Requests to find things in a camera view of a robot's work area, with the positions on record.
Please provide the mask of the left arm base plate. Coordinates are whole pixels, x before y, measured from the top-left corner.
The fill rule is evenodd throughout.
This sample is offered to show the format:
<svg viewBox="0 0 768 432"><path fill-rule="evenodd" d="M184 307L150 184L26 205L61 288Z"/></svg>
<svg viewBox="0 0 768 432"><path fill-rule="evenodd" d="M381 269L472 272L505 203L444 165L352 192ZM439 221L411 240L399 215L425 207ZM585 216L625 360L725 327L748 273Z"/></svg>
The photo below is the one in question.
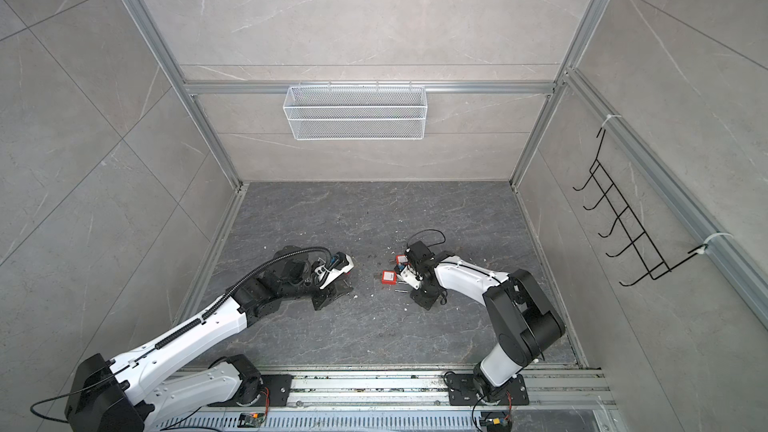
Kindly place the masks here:
<svg viewBox="0 0 768 432"><path fill-rule="evenodd" d="M231 399L210 403L209 407L285 407L292 381L289 374L262 375L258 382L242 385Z"/></svg>

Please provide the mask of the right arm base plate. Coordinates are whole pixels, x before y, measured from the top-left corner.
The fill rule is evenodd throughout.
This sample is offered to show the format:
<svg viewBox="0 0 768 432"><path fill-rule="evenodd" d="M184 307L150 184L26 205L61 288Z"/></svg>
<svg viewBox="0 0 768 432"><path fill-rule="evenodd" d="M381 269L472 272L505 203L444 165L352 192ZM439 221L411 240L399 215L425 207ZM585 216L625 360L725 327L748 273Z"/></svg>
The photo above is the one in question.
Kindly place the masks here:
<svg viewBox="0 0 768 432"><path fill-rule="evenodd" d="M501 386L493 386L482 374L458 374L447 371L442 375L452 406L474 405L484 402L491 405L526 406L530 404L527 386L521 375L510 378Z"/></svg>

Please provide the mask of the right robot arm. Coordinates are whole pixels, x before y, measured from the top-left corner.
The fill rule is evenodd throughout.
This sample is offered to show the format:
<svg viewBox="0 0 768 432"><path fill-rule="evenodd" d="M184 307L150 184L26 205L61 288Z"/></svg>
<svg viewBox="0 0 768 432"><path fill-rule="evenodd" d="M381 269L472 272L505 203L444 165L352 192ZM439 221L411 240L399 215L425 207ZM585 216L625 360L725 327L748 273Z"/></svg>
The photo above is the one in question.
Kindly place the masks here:
<svg viewBox="0 0 768 432"><path fill-rule="evenodd" d="M405 254L398 258L396 273L412 288L411 299L425 310L436 302L446 303L453 291L484 306L488 313L496 345L472 374L445 375L446 386L460 395L452 403L528 402L516 398L524 391L520 372L542 358L566 332L561 315L529 271L485 269L448 251L436 253L411 237Z"/></svg>

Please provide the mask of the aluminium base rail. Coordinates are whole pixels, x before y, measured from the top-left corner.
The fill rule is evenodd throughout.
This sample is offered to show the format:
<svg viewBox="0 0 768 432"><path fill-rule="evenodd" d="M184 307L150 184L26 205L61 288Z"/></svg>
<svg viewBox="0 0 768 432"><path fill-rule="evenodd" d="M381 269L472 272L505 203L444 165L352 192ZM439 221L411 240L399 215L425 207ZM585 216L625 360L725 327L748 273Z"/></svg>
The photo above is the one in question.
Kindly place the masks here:
<svg viewBox="0 0 768 432"><path fill-rule="evenodd" d="M264 375L291 375L286 408L289 411L342 410L452 410L454 391L443 379L447 370L458 374L470 368L441 364L421 368L353 366L265 366ZM565 364L535 364L521 373L528 408L533 410L616 410L616 399L603 371Z"/></svg>

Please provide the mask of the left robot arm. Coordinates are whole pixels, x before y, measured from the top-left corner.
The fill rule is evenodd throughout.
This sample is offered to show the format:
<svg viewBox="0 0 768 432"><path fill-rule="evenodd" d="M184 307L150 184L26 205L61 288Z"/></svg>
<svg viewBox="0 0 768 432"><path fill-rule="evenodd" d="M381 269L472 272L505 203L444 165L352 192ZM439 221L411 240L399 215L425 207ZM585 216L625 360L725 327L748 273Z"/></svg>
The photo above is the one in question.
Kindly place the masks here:
<svg viewBox="0 0 768 432"><path fill-rule="evenodd" d="M62 423L74 431L147 431L209 404L268 404L268 386L243 354L220 357L202 372L175 374L285 300L308 298L322 309L349 292L342 277L353 267L344 252L285 247L173 329L111 359L95 354L81 362L70 392L59 397L65 403Z"/></svg>

